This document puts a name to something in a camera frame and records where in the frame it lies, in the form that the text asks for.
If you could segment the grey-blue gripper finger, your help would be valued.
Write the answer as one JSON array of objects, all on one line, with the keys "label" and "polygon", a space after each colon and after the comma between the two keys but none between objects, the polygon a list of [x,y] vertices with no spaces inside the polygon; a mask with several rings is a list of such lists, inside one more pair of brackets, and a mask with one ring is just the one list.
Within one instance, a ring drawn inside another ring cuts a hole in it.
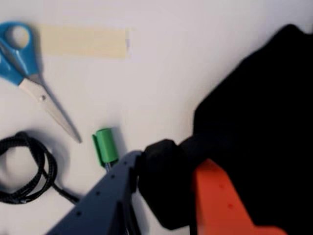
[{"label": "grey-blue gripper finger", "polygon": [[139,235],[132,194],[141,159],[141,151],[126,154],[48,234]]}]

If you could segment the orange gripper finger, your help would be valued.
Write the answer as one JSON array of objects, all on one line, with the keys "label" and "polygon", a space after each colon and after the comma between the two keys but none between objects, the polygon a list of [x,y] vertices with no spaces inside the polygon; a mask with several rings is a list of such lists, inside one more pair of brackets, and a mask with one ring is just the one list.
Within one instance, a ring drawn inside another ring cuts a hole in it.
[{"label": "orange gripper finger", "polygon": [[211,159],[194,171],[198,235],[285,235],[275,226],[255,225],[228,174]]}]

